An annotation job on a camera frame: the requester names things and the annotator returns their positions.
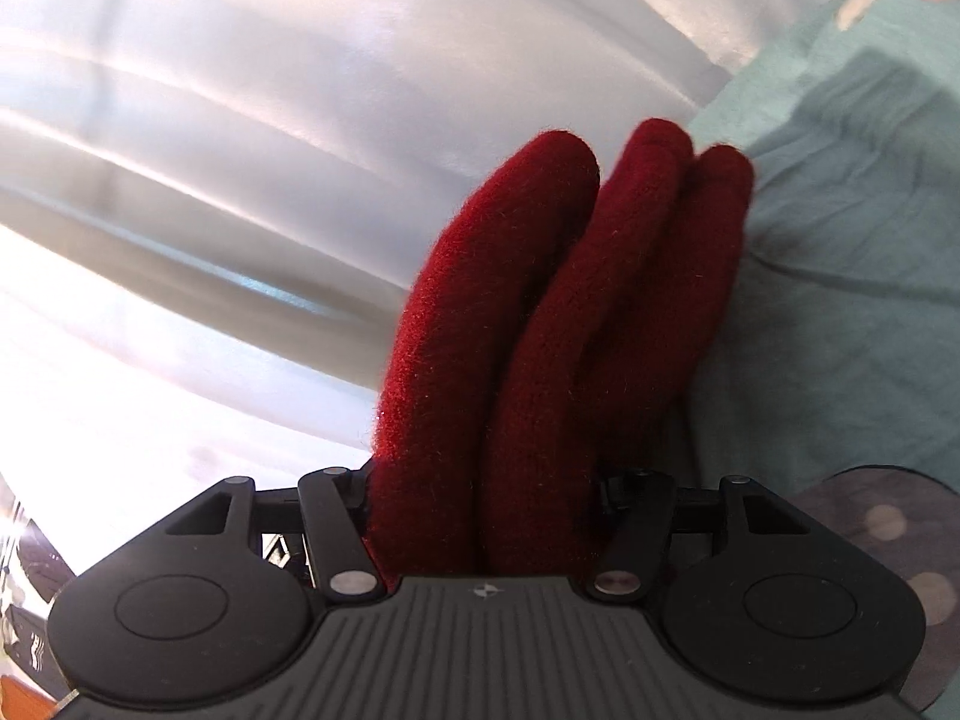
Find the red knit sweater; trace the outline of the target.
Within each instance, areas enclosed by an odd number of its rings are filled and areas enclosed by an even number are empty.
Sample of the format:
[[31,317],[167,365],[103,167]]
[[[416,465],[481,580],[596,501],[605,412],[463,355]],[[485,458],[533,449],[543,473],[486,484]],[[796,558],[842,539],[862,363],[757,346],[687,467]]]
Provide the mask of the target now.
[[646,466],[736,281],[754,168],[636,127],[610,174],[540,133],[462,205],[416,278],[379,397],[366,544],[389,579],[571,575],[602,466]]

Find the white sheer curtain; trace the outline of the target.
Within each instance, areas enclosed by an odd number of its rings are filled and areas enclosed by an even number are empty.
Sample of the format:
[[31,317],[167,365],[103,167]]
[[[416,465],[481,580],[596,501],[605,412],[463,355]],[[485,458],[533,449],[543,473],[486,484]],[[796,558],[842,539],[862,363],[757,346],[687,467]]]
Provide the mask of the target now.
[[2,458],[356,452],[434,236],[827,0],[2,0]]

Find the light teal mushroom bedsheet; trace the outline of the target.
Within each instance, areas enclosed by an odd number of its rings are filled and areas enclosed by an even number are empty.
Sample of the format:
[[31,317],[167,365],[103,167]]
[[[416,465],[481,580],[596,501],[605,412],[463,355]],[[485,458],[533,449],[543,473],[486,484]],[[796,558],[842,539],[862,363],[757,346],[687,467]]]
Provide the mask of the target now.
[[958,7],[827,7],[693,122],[757,188],[698,372],[704,483],[747,475],[898,572],[926,613],[903,695],[958,712]]

